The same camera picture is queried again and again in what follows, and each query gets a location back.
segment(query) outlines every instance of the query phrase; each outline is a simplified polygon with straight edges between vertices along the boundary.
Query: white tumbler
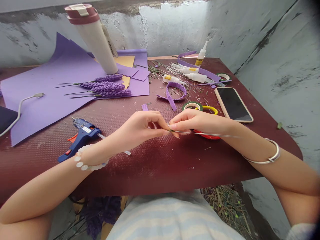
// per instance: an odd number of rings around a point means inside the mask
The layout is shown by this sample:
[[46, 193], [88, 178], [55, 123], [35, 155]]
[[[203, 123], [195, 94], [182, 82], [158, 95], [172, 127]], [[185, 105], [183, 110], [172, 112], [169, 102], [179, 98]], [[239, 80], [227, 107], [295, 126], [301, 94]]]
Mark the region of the white tumbler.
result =
[[75, 25], [83, 41], [98, 60], [106, 74], [118, 71], [97, 11], [90, 4], [76, 4], [65, 8], [68, 19]]

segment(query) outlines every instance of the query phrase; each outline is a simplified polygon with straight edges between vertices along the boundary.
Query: charging cable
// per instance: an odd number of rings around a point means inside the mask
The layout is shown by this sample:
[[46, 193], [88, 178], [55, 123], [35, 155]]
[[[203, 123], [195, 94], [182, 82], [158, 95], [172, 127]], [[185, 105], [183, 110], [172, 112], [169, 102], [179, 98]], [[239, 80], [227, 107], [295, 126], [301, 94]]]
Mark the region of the charging cable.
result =
[[35, 94], [35, 95], [31, 96], [31, 97], [27, 97], [27, 98], [25, 98], [25, 99], [22, 99], [22, 100], [20, 101], [20, 103], [19, 103], [18, 116], [17, 116], [16, 120], [14, 120], [13, 123], [11, 123], [11, 125], [10, 125], [6, 130], [4, 130], [3, 133], [0, 134], [0, 137], [2, 137], [3, 135], [5, 135], [6, 132], [8, 132], [8, 131], [13, 127], [13, 125], [15, 125], [16, 122], [20, 119], [21, 106], [22, 106], [23, 101], [25, 101], [25, 100], [27, 100], [27, 99], [30, 99], [30, 98], [33, 98], [33, 97], [40, 98], [40, 97], [42, 97], [42, 96], [44, 96], [44, 95], [45, 95], [44, 93], [37, 93], [37, 94]]

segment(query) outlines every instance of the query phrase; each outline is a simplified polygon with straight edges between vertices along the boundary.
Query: dark red tabletop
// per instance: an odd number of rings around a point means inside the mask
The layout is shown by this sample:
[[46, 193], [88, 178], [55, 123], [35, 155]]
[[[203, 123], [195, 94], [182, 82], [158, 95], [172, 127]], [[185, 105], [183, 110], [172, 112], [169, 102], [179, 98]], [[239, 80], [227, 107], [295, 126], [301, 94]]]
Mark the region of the dark red tabletop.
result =
[[[159, 60], [163, 64], [172, 61], [174, 60]], [[194, 63], [195, 59], [186, 61]], [[247, 126], [261, 136], [276, 141], [280, 147], [302, 159], [302, 153], [294, 140], [284, 129], [277, 130], [277, 122], [220, 59], [205, 58], [201, 67], [215, 74], [223, 72], [231, 76], [232, 82], [228, 87], [237, 89], [254, 118], [254, 122]], [[31, 68], [2, 69], [0, 80]], [[144, 103], [151, 103], [148, 105], [149, 110], [160, 111], [167, 122], [180, 113], [181, 107], [188, 101], [198, 101], [203, 105], [208, 101], [209, 105], [221, 110], [220, 106], [216, 106], [217, 98], [211, 87], [203, 87], [203, 93], [189, 90], [190, 96], [177, 102], [178, 110], [173, 112], [168, 101], [156, 97], [156, 94], [165, 96], [165, 85], [160, 80], [152, 78], [149, 86], [149, 96], [93, 100], [30, 136], [16, 147], [11, 147], [9, 133], [3, 136], [0, 139], [0, 202], [4, 202], [32, 178], [58, 164], [58, 156], [70, 146], [67, 139], [78, 132], [72, 124], [71, 117], [89, 121], [107, 136], [119, 128], [131, 114], [142, 110], [141, 105]], [[0, 99], [0, 105], [4, 106], [3, 98]], [[182, 136], [181, 139], [172, 135], [151, 139], [131, 152], [131, 156], [120, 153], [111, 158], [105, 168], [94, 171], [86, 178], [74, 194], [94, 197], [175, 192], [261, 176], [223, 140], [209, 140], [196, 134]]]

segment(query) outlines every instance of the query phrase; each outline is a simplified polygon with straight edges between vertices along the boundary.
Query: blue glue gun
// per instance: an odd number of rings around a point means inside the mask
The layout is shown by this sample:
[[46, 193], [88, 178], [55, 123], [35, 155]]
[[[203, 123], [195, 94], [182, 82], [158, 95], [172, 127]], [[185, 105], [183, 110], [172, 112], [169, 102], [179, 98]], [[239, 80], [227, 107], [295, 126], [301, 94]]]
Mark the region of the blue glue gun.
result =
[[96, 128], [93, 124], [83, 120], [82, 118], [72, 118], [73, 125], [79, 129], [79, 132], [68, 139], [68, 141], [73, 144], [71, 147], [60, 157], [58, 157], [58, 162], [63, 162], [68, 158], [73, 157], [79, 148], [87, 144], [91, 139], [95, 139], [97, 136], [101, 135], [101, 130]]

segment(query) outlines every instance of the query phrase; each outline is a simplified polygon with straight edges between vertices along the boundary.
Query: woman's right hand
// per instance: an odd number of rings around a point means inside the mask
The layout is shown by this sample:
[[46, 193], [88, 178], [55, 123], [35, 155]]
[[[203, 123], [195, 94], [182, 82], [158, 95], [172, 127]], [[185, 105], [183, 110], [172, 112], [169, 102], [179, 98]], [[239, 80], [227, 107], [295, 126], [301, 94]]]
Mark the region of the woman's right hand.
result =
[[195, 129], [203, 133], [228, 134], [235, 121], [199, 110], [185, 109], [169, 123], [170, 129], [174, 131]]

